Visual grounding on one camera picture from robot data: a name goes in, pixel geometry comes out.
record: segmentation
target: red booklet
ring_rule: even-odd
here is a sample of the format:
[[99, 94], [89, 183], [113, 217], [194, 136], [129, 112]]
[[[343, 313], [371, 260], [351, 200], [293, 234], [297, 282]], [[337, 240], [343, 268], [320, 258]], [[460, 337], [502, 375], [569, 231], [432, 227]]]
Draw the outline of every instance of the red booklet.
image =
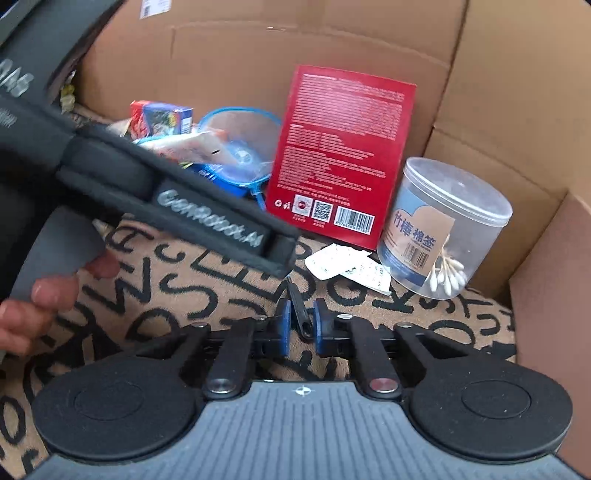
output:
[[410, 127], [416, 85], [298, 67], [267, 209], [301, 229], [375, 249]]

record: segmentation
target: qr code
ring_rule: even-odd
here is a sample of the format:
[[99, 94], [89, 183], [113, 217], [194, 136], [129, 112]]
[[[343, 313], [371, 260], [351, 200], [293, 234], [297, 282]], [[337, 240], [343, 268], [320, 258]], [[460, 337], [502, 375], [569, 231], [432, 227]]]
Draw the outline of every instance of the qr code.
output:
[[312, 212], [312, 218], [314, 220], [320, 220], [321, 222], [330, 222], [332, 207], [332, 203], [326, 203], [321, 202], [320, 200], [316, 200], [314, 202], [314, 211]]
[[294, 206], [291, 208], [292, 213], [298, 215], [310, 216], [312, 211], [312, 199], [310, 197], [304, 197], [303, 195], [296, 195], [294, 197]]

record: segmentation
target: barcode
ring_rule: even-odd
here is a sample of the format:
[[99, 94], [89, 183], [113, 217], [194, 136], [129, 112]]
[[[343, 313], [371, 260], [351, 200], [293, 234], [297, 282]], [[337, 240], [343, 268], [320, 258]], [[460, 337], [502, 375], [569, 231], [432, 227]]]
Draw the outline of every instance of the barcode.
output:
[[191, 127], [193, 126], [193, 117], [190, 116], [189, 118], [183, 118], [181, 122], [181, 133], [182, 134], [189, 134], [191, 133]]
[[330, 222], [330, 214], [332, 213], [332, 203], [321, 202], [316, 200], [314, 202], [314, 211], [312, 212], [312, 218], [314, 220], [320, 220], [322, 222]]
[[402, 255], [417, 268], [423, 268], [429, 255], [412, 244], [408, 244]]
[[375, 217], [373, 215], [368, 215], [367, 213], [337, 207], [335, 225], [369, 235], [371, 227], [374, 225], [374, 219]]

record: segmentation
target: metal rivet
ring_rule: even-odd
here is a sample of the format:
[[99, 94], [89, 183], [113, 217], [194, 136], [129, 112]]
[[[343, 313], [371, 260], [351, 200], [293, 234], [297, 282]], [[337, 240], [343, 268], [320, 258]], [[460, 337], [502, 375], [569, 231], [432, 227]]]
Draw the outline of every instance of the metal rivet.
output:
[[215, 380], [210, 380], [207, 382], [207, 388], [213, 393], [224, 394], [234, 391], [236, 385], [234, 385], [234, 383], [227, 378], [216, 378]]
[[374, 378], [369, 387], [377, 393], [392, 393], [398, 389], [398, 382], [393, 378]]

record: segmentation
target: finger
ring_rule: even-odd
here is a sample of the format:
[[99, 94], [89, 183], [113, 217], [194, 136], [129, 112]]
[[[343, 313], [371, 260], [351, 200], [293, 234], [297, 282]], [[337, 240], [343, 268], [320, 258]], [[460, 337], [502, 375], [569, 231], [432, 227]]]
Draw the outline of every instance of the finger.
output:
[[49, 331], [54, 316], [54, 312], [32, 303], [4, 300], [0, 304], [0, 329], [27, 338], [37, 338]]
[[78, 277], [41, 278], [33, 285], [32, 302], [42, 309], [71, 310], [78, 297]]
[[119, 260], [107, 250], [104, 254], [86, 264], [85, 269], [94, 278], [113, 278], [119, 273]]
[[31, 339], [15, 335], [0, 328], [0, 350], [24, 356], [31, 352], [33, 342]]

